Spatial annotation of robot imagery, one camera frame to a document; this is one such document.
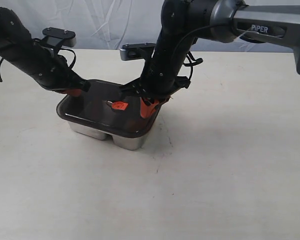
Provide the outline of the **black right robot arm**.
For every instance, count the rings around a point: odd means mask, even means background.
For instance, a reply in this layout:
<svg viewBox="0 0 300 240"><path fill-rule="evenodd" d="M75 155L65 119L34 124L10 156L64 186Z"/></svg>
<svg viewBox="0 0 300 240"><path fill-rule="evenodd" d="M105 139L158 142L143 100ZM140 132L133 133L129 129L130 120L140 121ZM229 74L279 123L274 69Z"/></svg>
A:
<svg viewBox="0 0 300 240"><path fill-rule="evenodd" d="M141 99L140 114L150 117L172 94L188 88L190 77L181 67L202 63L190 49L198 39L231 43L236 38L270 43L293 51L300 75L300 5L247 5L243 0L166 0L160 13L161 30L155 44L124 45L124 61L144 59L139 78L122 85L126 96Z"/></svg>

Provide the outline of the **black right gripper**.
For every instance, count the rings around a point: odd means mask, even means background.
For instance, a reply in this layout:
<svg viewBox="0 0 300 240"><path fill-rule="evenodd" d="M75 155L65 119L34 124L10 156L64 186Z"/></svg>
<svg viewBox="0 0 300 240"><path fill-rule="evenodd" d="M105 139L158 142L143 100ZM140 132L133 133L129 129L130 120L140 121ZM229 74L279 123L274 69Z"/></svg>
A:
<svg viewBox="0 0 300 240"><path fill-rule="evenodd" d="M192 37L185 33L171 35L161 30L155 44L151 59L144 62L140 77L119 87L125 96L141 97L142 118L153 115L158 100L168 99L190 82L176 83L176 80L192 46Z"/></svg>

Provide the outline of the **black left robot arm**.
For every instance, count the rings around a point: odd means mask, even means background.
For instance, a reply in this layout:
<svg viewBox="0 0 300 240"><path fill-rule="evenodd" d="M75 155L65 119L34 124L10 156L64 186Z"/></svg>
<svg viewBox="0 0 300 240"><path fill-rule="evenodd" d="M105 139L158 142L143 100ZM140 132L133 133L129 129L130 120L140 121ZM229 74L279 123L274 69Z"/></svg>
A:
<svg viewBox="0 0 300 240"><path fill-rule="evenodd" d="M78 96L91 87L73 71L74 63L59 54L76 44L70 30L47 27L42 39L32 37L11 9L0 7L0 57L34 79L43 89Z"/></svg>

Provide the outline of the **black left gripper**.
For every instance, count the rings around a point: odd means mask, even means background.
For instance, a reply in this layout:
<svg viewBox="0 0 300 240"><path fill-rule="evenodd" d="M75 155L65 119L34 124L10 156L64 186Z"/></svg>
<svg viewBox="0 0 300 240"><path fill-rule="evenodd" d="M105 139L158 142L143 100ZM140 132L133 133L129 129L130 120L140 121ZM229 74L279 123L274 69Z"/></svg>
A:
<svg viewBox="0 0 300 240"><path fill-rule="evenodd" d="M36 40L2 46L0 57L48 91L79 97L91 87L88 80L70 69L64 57L52 54Z"/></svg>

